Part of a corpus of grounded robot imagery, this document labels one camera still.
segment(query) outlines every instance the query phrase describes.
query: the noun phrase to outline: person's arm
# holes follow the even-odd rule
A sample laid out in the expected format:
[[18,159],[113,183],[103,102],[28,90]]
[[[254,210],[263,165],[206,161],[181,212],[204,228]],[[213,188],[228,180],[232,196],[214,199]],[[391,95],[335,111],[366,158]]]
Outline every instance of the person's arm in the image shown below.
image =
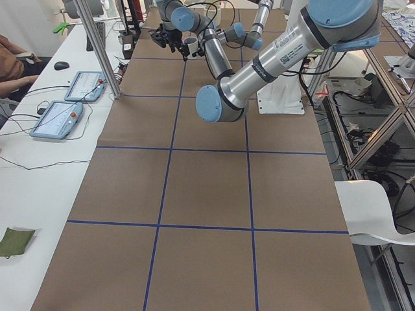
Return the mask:
[[24,76],[17,80],[0,82],[0,98],[6,98],[11,92],[28,84],[33,84],[38,77],[39,76]]
[[[6,49],[8,49],[12,54],[20,54],[27,52],[25,49],[20,47],[19,45],[10,42],[6,37],[0,34],[0,44],[3,45]],[[36,55],[33,58],[35,63],[41,62],[42,60],[39,59]]]

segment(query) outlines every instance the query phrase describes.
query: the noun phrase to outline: person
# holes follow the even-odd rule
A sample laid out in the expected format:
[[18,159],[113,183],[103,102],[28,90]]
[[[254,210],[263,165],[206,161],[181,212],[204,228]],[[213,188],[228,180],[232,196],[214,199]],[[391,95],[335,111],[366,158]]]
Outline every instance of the person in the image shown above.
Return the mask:
[[45,68],[46,62],[35,55],[33,63],[15,57],[24,52],[25,49],[0,35],[0,98],[20,102]]
[[415,0],[384,0],[383,12],[415,14],[415,9],[408,7],[409,5],[414,3]]

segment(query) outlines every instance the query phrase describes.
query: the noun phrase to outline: gray floor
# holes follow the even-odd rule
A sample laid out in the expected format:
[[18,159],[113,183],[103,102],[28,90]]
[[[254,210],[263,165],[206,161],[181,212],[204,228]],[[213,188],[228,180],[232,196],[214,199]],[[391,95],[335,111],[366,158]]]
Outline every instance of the gray floor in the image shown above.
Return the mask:
[[[392,107],[385,109],[375,109],[372,105],[356,102],[348,99],[346,96],[337,95],[337,102],[341,105],[340,110],[346,117],[344,123],[347,127],[352,128],[358,126],[360,129],[376,129],[385,119],[385,117],[392,111]],[[325,116],[326,111],[323,108],[316,110],[316,119],[318,120],[320,133],[326,148],[329,162],[332,163],[331,169],[335,180],[347,179],[344,164],[339,155],[339,147],[336,143],[336,133],[330,126],[329,119]],[[393,136],[393,142],[397,143],[403,148],[396,155],[400,159],[414,159],[415,158],[415,141],[410,136],[405,125],[403,125]],[[415,173],[415,164],[405,166],[402,163],[392,163],[387,168],[378,168],[379,170],[388,170],[395,172],[405,178],[413,176]],[[405,180],[401,177],[388,174],[399,185],[403,186]],[[414,206],[415,190],[407,187],[399,203],[397,214],[409,210]],[[390,198],[391,206],[394,206],[396,196]],[[415,211],[397,221],[398,231],[401,233],[410,233],[415,229]],[[402,271],[404,283],[406,283],[408,291],[412,300],[415,298],[415,248],[408,246],[393,246],[393,252],[399,262],[399,268]],[[370,265],[370,249],[365,246],[355,246],[355,254],[361,269],[362,278],[366,287],[366,291],[372,306],[373,311],[383,310],[401,310],[396,295],[392,289],[390,279],[387,275],[383,262],[379,260],[378,264]]]

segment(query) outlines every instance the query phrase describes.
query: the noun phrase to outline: white table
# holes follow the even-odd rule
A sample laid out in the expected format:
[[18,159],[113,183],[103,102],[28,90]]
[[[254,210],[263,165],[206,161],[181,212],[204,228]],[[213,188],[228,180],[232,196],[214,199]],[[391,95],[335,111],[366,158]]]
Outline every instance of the white table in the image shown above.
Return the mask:
[[[111,29],[115,21],[107,22],[106,50],[113,68],[123,58],[118,32]],[[57,61],[70,64],[69,69],[55,71]],[[82,25],[76,26],[53,56],[32,89],[47,86],[68,86],[77,71],[100,71],[94,52],[86,52],[86,34]],[[67,89],[50,89],[33,92],[22,100],[17,113],[36,115],[37,105],[48,100],[63,100]],[[10,161],[26,167],[49,165],[59,161],[90,160],[97,138],[102,131],[112,106],[109,86],[98,101],[91,104],[93,113],[81,139],[74,141],[35,139],[26,133],[15,133],[19,128],[8,121],[0,131],[0,153]],[[84,106],[84,114],[68,138],[79,137],[86,125],[90,108]],[[22,120],[23,128],[31,128],[36,120]],[[0,310],[30,310],[58,243],[65,221],[77,196],[88,163],[55,165],[53,167],[25,170],[0,159],[0,239],[7,227],[35,229],[26,253],[5,259],[0,257]]]

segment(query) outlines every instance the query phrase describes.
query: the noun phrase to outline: blue joint cap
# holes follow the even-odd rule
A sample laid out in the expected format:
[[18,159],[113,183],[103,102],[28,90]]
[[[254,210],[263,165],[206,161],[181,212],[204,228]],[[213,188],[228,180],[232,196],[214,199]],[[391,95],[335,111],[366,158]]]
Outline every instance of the blue joint cap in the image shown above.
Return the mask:
[[351,42],[334,44],[331,48],[335,52],[350,52],[350,51],[356,51],[356,50],[369,49],[370,47],[374,47],[375,45],[379,43],[380,37],[381,35],[377,34],[376,36],[373,36],[370,38],[364,38],[364,39],[355,40]]
[[307,11],[311,19],[326,28],[350,25],[365,15],[377,0],[310,0]]
[[196,110],[204,121],[218,122],[222,115],[222,100],[214,86],[202,87],[196,96]]
[[195,17],[190,9],[181,6],[175,8],[170,18],[174,27],[180,31],[189,31],[195,24]]
[[253,50],[255,51],[259,51],[262,47],[262,44],[264,43],[264,41],[262,40],[262,38],[258,38],[257,41],[255,41],[255,43],[252,45]]
[[242,38],[243,36],[245,36],[245,30],[244,30],[242,23],[233,24],[233,29],[236,35],[238,36],[238,38]]

